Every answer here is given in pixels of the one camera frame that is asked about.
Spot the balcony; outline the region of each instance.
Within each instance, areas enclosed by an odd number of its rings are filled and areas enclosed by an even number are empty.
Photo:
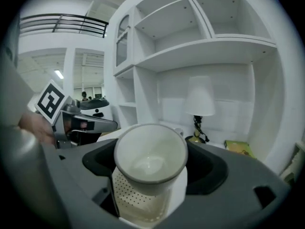
[[[20,36],[70,32],[104,38],[108,22],[75,14],[38,14],[20,20]]]

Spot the black lamp base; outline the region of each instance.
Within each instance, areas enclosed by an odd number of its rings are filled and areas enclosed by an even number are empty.
[[[185,138],[186,141],[196,142],[196,143],[205,143],[205,141],[201,137],[196,137],[193,135],[187,136]]]

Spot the human hand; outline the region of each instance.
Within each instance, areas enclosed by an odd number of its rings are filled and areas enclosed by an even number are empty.
[[[42,143],[48,143],[56,145],[56,140],[50,123],[40,114],[27,111],[25,112],[21,120],[19,121],[19,127],[25,129],[32,134]],[[81,129],[87,128],[87,123],[81,123]],[[64,119],[65,133],[71,131],[71,119]]]

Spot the strainer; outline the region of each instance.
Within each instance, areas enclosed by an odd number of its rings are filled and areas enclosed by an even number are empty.
[[[184,168],[173,187],[158,196],[147,196],[137,192],[117,167],[112,174],[112,182],[121,219],[139,228],[152,228],[183,202],[187,171]]]

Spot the gray robot arm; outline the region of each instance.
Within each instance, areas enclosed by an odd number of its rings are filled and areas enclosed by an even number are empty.
[[[41,92],[36,108],[52,125],[57,148],[78,146],[80,139],[71,139],[75,132],[98,134],[117,129],[118,124],[115,121],[82,114],[80,106],[80,101],[65,95],[54,81],[50,81]],[[64,128],[66,120],[71,121],[71,130],[68,133]],[[81,128],[82,122],[87,126],[84,129]]]

